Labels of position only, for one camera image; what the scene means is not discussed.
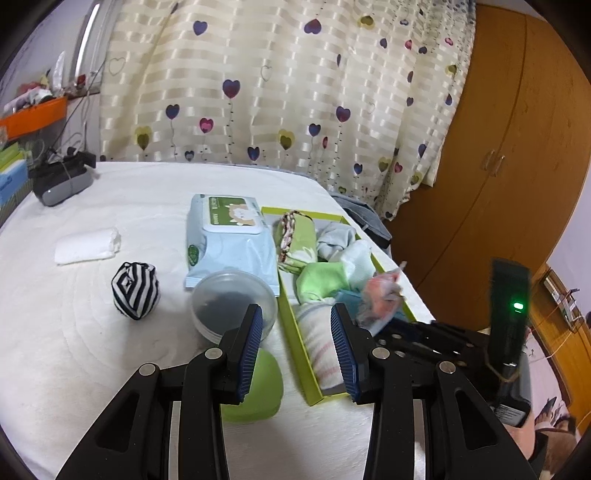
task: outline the heart pattern curtain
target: heart pattern curtain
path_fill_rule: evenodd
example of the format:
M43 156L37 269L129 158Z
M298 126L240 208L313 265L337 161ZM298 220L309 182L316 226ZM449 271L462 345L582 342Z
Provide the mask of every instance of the heart pattern curtain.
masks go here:
M474 32L473 0L125 0L102 154L282 168L392 218L433 185Z

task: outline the door handle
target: door handle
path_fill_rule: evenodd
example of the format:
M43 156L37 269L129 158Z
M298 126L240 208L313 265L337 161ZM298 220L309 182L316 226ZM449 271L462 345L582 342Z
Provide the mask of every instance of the door handle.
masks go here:
M501 155L501 157L499 158L499 163L496 164L495 171L492 173L493 177L496 177L496 174L499 173L499 168L501 168L501 164L503 163L504 159L505 159L505 156Z
M488 164L491 162L491 158L493 157L494 154L495 154L494 150L491 150L490 152L488 152L486 154L486 156L484 157L484 162L482 164L483 170L488 170Z

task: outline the green box on shelf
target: green box on shelf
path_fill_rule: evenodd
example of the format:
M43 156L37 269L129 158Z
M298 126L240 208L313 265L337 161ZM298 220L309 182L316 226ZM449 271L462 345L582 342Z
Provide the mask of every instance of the green box on shelf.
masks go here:
M290 210L275 207L262 207L261 211L263 215L283 215ZM299 210L299 212L309 216L312 219L327 220L329 222L340 222L349 225L349 222L345 219L345 217L340 215L332 215L329 213L320 212L306 212L303 210ZM384 268L379 264L378 260L373 255L372 262L379 273L384 273ZM297 371L298 377L300 378L300 383L304 391L306 403L312 406L331 398L343 397L346 395L346 393L324 395L320 390L316 376L314 375L314 370L312 370L308 352L306 351L306 347L304 346L304 342L301 338L300 330L297 326L296 316L294 315L293 309L291 308L285 287L281 281L281 277L280 284L281 292L279 298L277 299L279 317L281 319L283 331L287 339L287 344L290 347L291 357L293 358L295 369ZM411 313L406 303L402 305L402 310L404 311L404 314L407 318L413 322L415 321L414 315Z

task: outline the black and white striped sock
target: black and white striped sock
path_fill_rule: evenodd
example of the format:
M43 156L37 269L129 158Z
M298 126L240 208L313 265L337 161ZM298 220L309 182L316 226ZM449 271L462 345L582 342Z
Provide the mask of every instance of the black and white striped sock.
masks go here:
M111 286L115 307L133 320L149 314L160 299L156 268L147 263L123 263Z

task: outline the wet wipes package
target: wet wipes package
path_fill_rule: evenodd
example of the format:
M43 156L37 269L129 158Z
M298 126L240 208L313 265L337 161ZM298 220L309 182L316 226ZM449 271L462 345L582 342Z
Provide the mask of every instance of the wet wipes package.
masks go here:
M221 270L241 270L279 296L275 244L254 198L195 195L187 218L187 260L186 287Z

